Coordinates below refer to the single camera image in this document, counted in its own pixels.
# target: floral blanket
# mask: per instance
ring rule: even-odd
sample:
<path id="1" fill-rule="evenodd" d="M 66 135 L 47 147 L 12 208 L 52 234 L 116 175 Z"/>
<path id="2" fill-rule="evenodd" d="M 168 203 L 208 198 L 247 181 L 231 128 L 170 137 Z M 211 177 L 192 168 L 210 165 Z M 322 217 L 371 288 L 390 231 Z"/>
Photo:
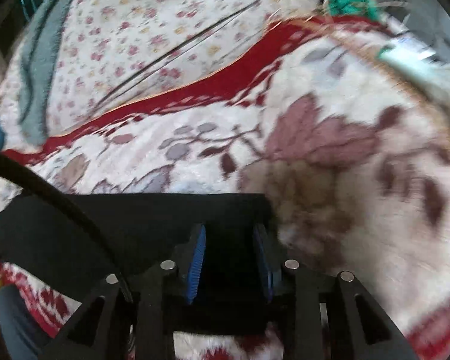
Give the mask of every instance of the floral blanket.
<path id="1" fill-rule="evenodd" d="M 274 23 L 234 63 L 7 155 L 68 193 L 262 192 L 313 269 L 353 271 L 422 359 L 450 353 L 450 132 L 377 63 L 357 17 Z M 0 209 L 17 188 L 0 180 Z M 4 265 L 52 335 L 79 306 Z M 279 359 L 264 337 L 177 334 L 180 359 Z"/>
<path id="2" fill-rule="evenodd" d="M 49 136 L 70 132 L 126 102 L 216 71 L 248 50 L 271 15 L 307 14 L 318 0 L 73 0 L 46 108 Z M 6 146 L 28 144 L 19 124 L 18 47 L 1 86 Z"/>

